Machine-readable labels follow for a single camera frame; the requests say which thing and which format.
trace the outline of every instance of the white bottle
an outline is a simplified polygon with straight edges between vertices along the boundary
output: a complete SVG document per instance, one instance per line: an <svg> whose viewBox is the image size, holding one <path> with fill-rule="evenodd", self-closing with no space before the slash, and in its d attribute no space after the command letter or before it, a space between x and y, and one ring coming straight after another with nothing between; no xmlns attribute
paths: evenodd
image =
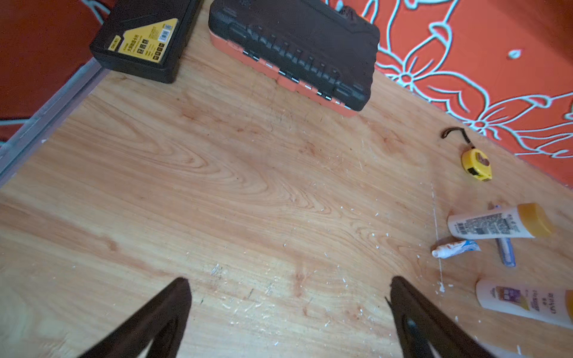
<svg viewBox="0 0 573 358"><path fill-rule="evenodd" d="M448 229L457 238L476 240L546 237L554 227L539 204L529 203L479 214L451 215Z"/></svg>
<svg viewBox="0 0 573 358"><path fill-rule="evenodd" d="M479 280L476 295L483 308L573 329L573 290L500 285L492 280Z"/></svg>

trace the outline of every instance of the white scratch line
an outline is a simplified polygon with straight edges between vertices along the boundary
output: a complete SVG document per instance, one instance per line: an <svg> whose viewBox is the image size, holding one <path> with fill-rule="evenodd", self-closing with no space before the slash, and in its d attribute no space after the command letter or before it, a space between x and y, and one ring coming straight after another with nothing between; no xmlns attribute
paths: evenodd
<svg viewBox="0 0 573 358"><path fill-rule="evenodd" d="M435 240L436 242L439 241L439 236L438 236L438 217L435 214L435 193L434 193L434 182L430 182L431 185L431 203L432 203L432 208L434 210L434 227L435 227ZM440 281L440 291L442 290L442 288L444 287L444 274L442 273L442 259L438 259L438 263L439 263L439 281Z"/></svg>
<svg viewBox="0 0 573 358"><path fill-rule="evenodd" d="M266 288L265 294L268 296L270 291L273 289L273 283L269 285L269 287Z"/></svg>
<svg viewBox="0 0 573 358"><path fill-rule="evenodd" d="M249 309L251 309L254 306L254 302L251 304L251 306L248 306L247 308L245 308L245 312L247 312Z"/></svg>

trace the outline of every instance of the wooden table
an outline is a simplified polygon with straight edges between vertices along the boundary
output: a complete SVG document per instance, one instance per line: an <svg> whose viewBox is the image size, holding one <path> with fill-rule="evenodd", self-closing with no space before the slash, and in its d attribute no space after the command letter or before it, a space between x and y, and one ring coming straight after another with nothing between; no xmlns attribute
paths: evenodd
<svg viewBox="0 0 573 358"><path fill-rule="evenodd" d="M565 357L573 332L480 308L481 277L573 287L573 194L374 74L343 118L209 43L203 6L174 84L114 73L0 191L0 356L74 357L177 276L180 357L399 357L402 275L480 342ZM540 203L558 230L438 261L451 213ZM443 280L445 292L439 291Z"/></svg>

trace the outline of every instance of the tape measure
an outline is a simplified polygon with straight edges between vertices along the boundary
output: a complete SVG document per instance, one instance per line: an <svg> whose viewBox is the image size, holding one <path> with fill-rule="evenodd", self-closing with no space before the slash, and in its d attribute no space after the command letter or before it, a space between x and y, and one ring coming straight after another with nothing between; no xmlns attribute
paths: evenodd
<svg viewBox="0 0 573 358"><path fill-rule="evenodd" d="M462 166L464 170L482 182L492 180L492 165L489 162L488 156L473 145L472 141L469 140L465 129L461 127L451 127L444 130L441 137L445 138L453 131L462 132L466 143L468 143L472 148L462 154Z"/></svg>

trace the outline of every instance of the floral pattern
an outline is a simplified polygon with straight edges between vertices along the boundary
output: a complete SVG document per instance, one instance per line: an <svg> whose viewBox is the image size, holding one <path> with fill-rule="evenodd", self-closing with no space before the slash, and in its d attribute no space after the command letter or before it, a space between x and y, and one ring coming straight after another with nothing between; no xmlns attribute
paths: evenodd
<svg viewBox="0 0 573 358"><path fill-rule="evenodd" d="M477 81L446 68L444 63L453 48L450 20L460 0L347 2L357 12L363 9L362 17L380 28L376 67L388 78L442 108L480 135L499 141L516 155L573 158L573 89L557 96L524 94L493 102L489 92ZM336 7L341 6L342 0L339 0ZM402 31L400 37L393 36L397 22L408 12L432 6L440 6L444 10L443 17L430 21L426 37L405 56L403 53L400 56L393 45L397 40L403 41L406 34ZM551 114L547 111L556 103L560 107L566 106L569 112L561 118L552 118L547 125L543 118L554 115L555 108ZM541 120L532 121L531 116L538 116Z"/></svg>

